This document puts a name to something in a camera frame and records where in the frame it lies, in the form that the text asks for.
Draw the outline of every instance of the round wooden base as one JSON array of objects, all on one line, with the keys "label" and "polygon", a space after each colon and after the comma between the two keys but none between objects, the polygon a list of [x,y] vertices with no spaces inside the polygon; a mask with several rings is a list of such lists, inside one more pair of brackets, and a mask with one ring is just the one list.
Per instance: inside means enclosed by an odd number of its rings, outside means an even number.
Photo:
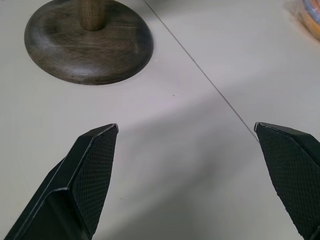
[{"label": "round wooden base", "polygon": [[47,73],[77,84],[125,80],[149,62],[153,39],[144,20],[125,5],[105,0],[105,27],[81,27],[77,0],[53,0],[30,18],[24,33],[32,60]]}]

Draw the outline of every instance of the yellow object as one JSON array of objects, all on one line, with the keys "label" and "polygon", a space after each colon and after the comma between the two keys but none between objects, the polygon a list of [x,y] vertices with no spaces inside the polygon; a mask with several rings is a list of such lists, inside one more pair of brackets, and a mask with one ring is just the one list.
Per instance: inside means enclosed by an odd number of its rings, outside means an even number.
[{"label": "yellow object", "polygon": [[316,23],[316,21],[309,15],[304,6],[301,8],[300,13],[305,26],[317,39],[320,40],[320,25],[318,25],[318,23]]}]

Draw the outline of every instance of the colorful object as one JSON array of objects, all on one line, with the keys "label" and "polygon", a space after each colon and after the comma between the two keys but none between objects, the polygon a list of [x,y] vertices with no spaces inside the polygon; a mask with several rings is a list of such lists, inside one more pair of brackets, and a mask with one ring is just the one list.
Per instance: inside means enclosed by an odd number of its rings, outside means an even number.
[{"label": "colorful object", "polygon": [[300,14],[308,30],[320,40],[320,7],[317,0],[302,0]]}]

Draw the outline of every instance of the wooden pole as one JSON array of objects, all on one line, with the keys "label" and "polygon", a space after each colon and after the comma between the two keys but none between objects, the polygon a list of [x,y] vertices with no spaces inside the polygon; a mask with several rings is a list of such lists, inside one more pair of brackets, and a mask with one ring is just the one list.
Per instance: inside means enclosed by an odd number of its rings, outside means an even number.
[{"label": "wooden pole", "polygon": [[79,21],[88,31],[98,31],[106,24],[105,0],[78,0]]}]

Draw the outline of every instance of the dark wood grain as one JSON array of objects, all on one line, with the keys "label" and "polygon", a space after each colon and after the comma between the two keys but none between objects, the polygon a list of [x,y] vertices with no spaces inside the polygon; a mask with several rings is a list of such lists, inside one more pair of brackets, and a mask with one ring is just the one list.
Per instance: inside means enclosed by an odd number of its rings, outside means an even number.
[{"label": "dark wood grain", "polygon": [[24,33],[32,60],[47,73],[85,85],[125,80],[149,62],[153,39],[146,23],[123,4],[105,0],[99,31],[81,27],[77,0],[53,0],[30,18]]},{"label": "dark wood grain", "polygon": [[106,24],[105,0],[78,0],[81,26],[88,31],[98,31]]}]

